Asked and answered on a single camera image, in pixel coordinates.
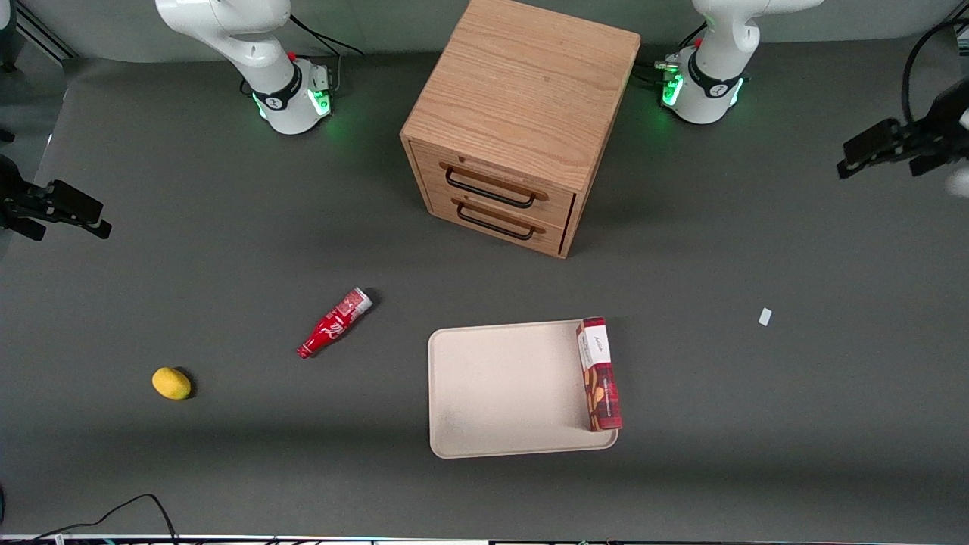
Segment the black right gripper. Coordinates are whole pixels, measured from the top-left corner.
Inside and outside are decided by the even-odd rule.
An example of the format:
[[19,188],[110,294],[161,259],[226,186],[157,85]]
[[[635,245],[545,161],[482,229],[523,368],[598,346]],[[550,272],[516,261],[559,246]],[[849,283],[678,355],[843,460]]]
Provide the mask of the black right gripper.
[[2,231],[17,232],[25,238],[41,241],[45,237],[46,227],[32,220],[30,214],[20,216],[15,210],[25,207],[43,215],[49,207],[48,204],[41,204],[45,199],[56,213],[69,215],[79,221],[76,226],[84,231],[100,239],[110,238],[112,225],[101,220],[104,205],[100,201],[62,180],[52,180],[48,186],[28,182],[21,176],[17,165],[1,155]]

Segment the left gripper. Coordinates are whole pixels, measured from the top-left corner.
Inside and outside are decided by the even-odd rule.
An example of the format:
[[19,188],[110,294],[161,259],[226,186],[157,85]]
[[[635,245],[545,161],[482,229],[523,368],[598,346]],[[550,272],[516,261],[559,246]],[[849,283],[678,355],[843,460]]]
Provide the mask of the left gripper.
[[838,179],[848,179],[868,164],[893,157],[904,142],[903,154],[913,177],[966,160],[967,107],[968,79],[963,79],[936,96],[922,118],[906,123],[902,134],[902,124],[894,118],[876,122],[845,142],[843,161],[835,166]]

